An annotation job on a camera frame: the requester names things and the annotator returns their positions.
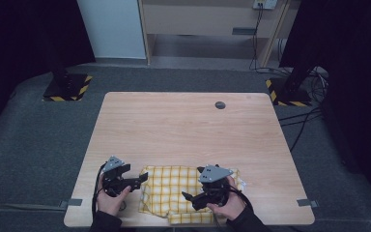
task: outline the sleeve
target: sleeve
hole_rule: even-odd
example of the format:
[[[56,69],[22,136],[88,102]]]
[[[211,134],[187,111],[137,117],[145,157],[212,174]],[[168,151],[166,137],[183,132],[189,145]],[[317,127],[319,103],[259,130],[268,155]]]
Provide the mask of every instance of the sleeve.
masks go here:
[[[118,232],[122,221],[105,212],[97,211],[90,232]]]
[[[271,232],[248,207],[245,207],[234,220],[227,220],[227,224],[238,232]]]

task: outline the white wall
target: white wall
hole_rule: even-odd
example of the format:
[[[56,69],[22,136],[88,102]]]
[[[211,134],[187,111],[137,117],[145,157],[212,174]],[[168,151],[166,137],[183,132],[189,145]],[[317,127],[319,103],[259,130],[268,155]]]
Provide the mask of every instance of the white wall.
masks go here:
[[[77,0],[95,57],[146,59],[137,0]]]

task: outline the table top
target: table top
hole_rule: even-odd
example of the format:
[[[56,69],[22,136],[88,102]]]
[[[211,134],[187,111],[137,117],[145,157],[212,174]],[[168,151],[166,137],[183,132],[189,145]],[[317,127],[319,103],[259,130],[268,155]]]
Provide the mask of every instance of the table top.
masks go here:
[[[215,107],[224,102],[225,108]],[[72,199],[67,226],[90,226],[91,203],[99,168],[110,156],[131,164],[125,178],[147,165],[238,168],[244,194],[266,225],[311,224],[310,206],[276,118],[270,97],[260,93],[106,94]],[[141,192],[128,195],[119,213],[125,227],[171,226],[166,218],[138,212]]]

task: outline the gray carpet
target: gray carpet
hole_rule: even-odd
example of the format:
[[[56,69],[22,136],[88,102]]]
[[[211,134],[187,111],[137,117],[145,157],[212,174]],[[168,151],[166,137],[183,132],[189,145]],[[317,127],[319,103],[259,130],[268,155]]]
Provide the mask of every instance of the gray carpet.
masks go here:
[[[71,73],[94,77],[81,101],[42,101],[50,74],[21,83],[8,101],[0,117],[0,204],[57,206],[71,197],[107,92],[267,93],[265,80],[274,77],[256,72],[94,66],[74,67]],[[278,118],[284,118],[307,113],[311,108],[276,106],[275,112]],[[300,127],[296,124],[282,128],[290,147]],[[364,176],[349,173],[341,164],[323,118],[306,123],[292,155],[308,198],[317,200],[320,206],[313,209],[314,224],[271,226],[273,231],[371,231],[371,187]],[[64,215],[0,209],[0,231],[88,230],[67,228]]]

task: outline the yellow plaid cloth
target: yellow plaid cloth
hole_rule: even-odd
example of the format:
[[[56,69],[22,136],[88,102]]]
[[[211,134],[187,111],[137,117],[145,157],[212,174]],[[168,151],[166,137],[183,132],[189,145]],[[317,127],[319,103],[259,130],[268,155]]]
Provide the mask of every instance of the yellow plaid cloth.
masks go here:
[[[243,189],[238,169],[231,169],[237,188]],[[185,166],[146,166],[141,171],[149,173],[149,179],[141,185],[142,195],[139,212],[168,218],[171,224],[213,223],[210,209],[196,212],[182,191],[193,196],[200,194],[200,173],[196,167]]]

